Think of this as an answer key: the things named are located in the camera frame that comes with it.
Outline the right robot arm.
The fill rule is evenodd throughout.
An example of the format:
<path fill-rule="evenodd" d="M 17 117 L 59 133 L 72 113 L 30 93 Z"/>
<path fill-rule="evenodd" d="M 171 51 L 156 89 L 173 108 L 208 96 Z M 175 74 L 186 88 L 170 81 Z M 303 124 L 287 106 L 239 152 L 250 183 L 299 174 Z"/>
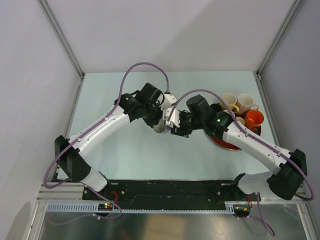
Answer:
<path fill-rule="evenodd" d="M 306 155 L 303 151 L 281 148 L 264 140 L 235 120 L 233 114 L 217 111 L 201 95 L 187 102 L 189 111 L 179 111 L 172 104 L 164 111 L 165 124 L 174 135 L 188 137 L 194 130 L 204 130 L 212 137 L 236 146 L 267 169 L 256 174 L 239 174 L 232 182 L 232 197 L 238 201 L 249 194 L 273 193 L 281 199 L 291 200 L 307 176 Z"/>

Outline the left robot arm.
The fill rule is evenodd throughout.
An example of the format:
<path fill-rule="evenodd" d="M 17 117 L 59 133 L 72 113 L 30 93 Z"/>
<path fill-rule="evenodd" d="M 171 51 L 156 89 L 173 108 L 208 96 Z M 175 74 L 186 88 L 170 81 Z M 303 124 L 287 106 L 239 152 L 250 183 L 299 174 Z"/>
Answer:
<path fill-rule="evenodd" d="M 109 181 L 87 163 L 89 153 L 134 120 L 143 119 L 148 126 L 156 126 L 162 119 L 170 95 L 170 92 L 162 92 L 146 83 L 141 90 L 121 94 L 105 115 L 78 134 L 69 139 L 58 137 L 55 140 L 57 164 L 68 180 L 85 184 L 99 199 L 107 199 L 111 194 Z"/>

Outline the large orange mug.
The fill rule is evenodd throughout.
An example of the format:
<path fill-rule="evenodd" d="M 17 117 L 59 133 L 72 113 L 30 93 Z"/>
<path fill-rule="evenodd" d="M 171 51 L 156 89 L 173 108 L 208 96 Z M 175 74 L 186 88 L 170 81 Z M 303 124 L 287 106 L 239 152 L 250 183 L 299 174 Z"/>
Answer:
<path fill-rule="evenodd" d="M 248 129 L 259 127 L 265 120 L 264 115 L 259 110 L 249 110 L 245 115 L 245 126 Z"/>

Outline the small orange mug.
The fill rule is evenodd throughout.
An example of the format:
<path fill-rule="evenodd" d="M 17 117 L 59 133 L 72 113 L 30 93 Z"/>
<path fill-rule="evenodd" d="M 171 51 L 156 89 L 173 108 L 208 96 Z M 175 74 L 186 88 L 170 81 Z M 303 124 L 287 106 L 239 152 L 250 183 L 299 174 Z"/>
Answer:
<path fill-rule="evenodd" d="M 237 116 L 237 117 L 236 117 L 236 120 L 237 120 L 238 122 L 240 122 L 242 125 L 245 125 L 245 124 L 246 124 L 245 120 L 244 120 L 242 117 L 240 117 L 240 116 Z"/>

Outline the grey purple mug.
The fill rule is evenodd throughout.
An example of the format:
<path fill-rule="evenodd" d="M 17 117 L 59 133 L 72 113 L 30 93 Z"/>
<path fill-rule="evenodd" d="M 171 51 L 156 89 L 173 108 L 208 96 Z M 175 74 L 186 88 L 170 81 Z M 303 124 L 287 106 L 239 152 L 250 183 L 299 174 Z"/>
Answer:
<path fill-rule="evenodd" d="M 164 123 L 158 123 L 153 127 L 153 131 L 157 134 L 165 134 L 168 132 L 168 127 Z"/>

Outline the yellow mug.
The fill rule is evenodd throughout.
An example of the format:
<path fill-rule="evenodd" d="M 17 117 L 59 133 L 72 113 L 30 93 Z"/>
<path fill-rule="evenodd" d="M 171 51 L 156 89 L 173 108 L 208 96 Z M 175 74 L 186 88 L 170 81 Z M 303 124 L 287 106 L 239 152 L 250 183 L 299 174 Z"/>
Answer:
<path fill-rule="evenodd" d="M 234 94 L 232 94 L 232 93 L 224 93 L 221 96 L 221 99 L 226 103 L 226 105 L 223 104 L 223 102 L 219 103 L 221 108 L 222 108 L 222 110 L 226 110 L 227 106 L 228 106 L 229 109 L 232 112 L 234 112 L 235 114 L 240 111 L 240 108 L 236 105 L 238 99 Z"/>

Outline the pink mug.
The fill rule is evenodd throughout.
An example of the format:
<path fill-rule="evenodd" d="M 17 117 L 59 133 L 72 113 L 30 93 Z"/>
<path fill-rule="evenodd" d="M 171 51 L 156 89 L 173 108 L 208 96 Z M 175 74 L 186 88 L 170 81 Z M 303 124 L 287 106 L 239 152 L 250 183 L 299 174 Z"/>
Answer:
<path fill-rule="evenodd" d="M 253 97 L 249 94 L 243 93 L 237 97 L 236 105 L 239 107 L 239 114 L 246 114 L 249 110 L 254 108 L 258 110 L 260 106 L 255 103 Z"/>

